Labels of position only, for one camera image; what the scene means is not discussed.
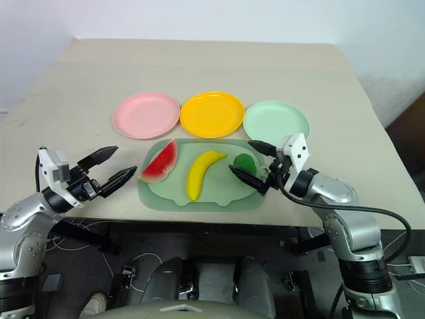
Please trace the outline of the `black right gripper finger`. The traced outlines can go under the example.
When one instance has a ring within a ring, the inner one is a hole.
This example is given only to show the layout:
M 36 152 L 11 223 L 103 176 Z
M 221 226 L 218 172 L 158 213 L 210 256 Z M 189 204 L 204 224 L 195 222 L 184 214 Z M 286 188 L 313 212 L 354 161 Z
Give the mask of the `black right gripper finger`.
M 250 140 L 248 144 L 252 146 L 257 152 L 265 156 L 272 156 L 272 157 L 277 156 L 276 146 L 273 146 L 272 144 L 269 144 L 260 140 Z
M 259 194 L 264 195 L 267 192 L 268 187 L 266 184 L 246 169 L 230 164 L 228 165 L 228 168 L 242 183 L 245 183 L 255 189 Z

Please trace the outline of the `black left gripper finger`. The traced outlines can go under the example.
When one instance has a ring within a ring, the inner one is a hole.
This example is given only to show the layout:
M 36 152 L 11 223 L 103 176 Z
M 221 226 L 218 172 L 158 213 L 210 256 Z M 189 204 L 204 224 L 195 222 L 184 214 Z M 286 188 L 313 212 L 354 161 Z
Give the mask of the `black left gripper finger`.
M 99 196 L 107 198 L 119 188 L 124 186 L 134 175 L 137 170 L 136 166 L 132 166 L 117 172 L 111 176 L 108 181 L 99 188 Z
M 90 171 L 95 165 L 100 165 L 107 161 L 117 151 L 117 146 L 107 146 L 96 150 L 89 156 L 78 161 L 78 166 L 84 171 Z

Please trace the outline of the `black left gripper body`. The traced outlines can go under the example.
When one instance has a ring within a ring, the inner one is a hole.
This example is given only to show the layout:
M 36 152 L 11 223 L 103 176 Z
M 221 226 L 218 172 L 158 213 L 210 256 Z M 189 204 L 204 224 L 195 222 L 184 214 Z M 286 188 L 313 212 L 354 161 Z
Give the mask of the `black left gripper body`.
M 100 194 L 100 184 L 91 179 L 79 165 L 70 170 L 70 180 L 67 184 L 68 192 L 81 202 L 93 200 Z

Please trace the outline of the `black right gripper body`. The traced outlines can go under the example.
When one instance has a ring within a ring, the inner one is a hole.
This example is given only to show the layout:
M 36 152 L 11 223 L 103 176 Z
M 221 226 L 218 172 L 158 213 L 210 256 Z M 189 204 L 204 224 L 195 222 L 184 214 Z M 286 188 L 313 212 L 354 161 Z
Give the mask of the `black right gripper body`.
M 265 191 L 269 188 L 282 190 L 288 180 L 288 173 L 292 166 L 292 160 L 289 155 L 278 152 L 276 147 L 267 147 L 266 156 L 274 157 L 273 162 L 269 165 L 269 174 L 265 182 Z

